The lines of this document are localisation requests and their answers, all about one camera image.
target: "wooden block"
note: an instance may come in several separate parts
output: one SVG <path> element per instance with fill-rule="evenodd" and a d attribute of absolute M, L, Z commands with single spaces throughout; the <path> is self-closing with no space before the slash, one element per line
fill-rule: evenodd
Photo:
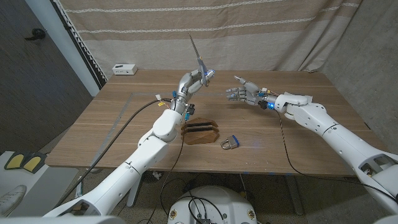
<path fill-rule="evenodd" d="M 220 134 L 218 125 L 210 119 L 195 118 L 181 128 L 181 139 L 188 145 L 215 142 Z"/>

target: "beige curtain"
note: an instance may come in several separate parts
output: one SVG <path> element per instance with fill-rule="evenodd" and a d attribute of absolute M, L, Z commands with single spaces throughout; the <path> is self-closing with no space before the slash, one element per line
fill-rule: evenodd
<path fill-rule="evenodd" d="M 215 70 L 316 70 L 361 0 L 60 0 L 107 76 L 197 67 L 194 38 Z"/>

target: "table top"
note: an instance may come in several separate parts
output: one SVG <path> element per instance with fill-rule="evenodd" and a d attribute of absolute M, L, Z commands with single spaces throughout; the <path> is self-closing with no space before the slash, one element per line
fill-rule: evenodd
<path fill-rule="evenodd" d="M 136 110 L 155 100 L 171 98 L 182 75 L 180 70 L 140 70 L 133 76 L 112 76 L 45 160 L 54 167 L 88 167 L 101 145 L 106 146 Z M 289 166 L 276 111 L 244 102 L 228 101 L 225 90 L 240 86 L 233 76 L 277 93 L 311 95 L 328 114 L 370 145 L 387 150 L 355 110 L 322 73 L 217 71 L 209 87 L 202 87 L 189 103 L 193 118 L 212 119 L 220 137 L 214 143 L 184 145 L 174 171 L 295 174 Z M 117 167 L 137 148 L 138 140 L 167 109 L 151 105 L 139 113 L 118 137 L 98 168 Z M 343 160 L 315 133 L 282 115 L 290 161 L 300 172 L 312 175 L 352 175 Z M 240 146 L 224 150 L 220 142 L 235 135 Z M 170 170 L 180 151 L 177 137 L 165 158 L 152 170 Z"/>

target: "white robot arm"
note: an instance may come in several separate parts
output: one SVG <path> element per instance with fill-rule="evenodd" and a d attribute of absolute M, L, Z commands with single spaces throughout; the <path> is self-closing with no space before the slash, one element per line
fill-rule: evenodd
<path fill-rule="evenodd" d="M 206 82 L 214 74 L 214 70 L 206 71 Z M 51 210 L 44 217 L 68 214 L 79 205 L 88 207 L 84 215 L 109 215 L 132 185 L 139 181 L 142 173 L 164 158 L 169 148 L 167 143 L 177 136 L 175 126 L 181 124 L 188 100 L 202 85 L 204 83 L 200 71 L 186 73 L 178 86 L 177 100 L 172 103 L 172 109 L 165 110 L 156 120 L 153 128 L 140 139 L 136 151 L 95 189 Z"/>
<path fill-rule="evenodd" d="M 360 137 L 331 118 L 324 106 L 312 103 L 311 96 L 278 95 L 266 88 L 235 77 L 243 87 L 227 90 L 230 101 L 245 101 L 250 105 L 284 113 L 288 119 L 295 120 L 323 138 L 331 148 L 343 158 L 363 183 L 377 188 L 366 190 L 389 212 L 398 214 L 398 156 L 372 147 Z"/>

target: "white box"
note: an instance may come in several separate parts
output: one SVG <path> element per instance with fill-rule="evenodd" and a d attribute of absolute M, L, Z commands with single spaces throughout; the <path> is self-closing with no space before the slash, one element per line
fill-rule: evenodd
<path fill-rule="evenodd" d="M 115 75 L 133 75 L 137 67 L 135 64 L 116 64 L 112 70 Z"/>

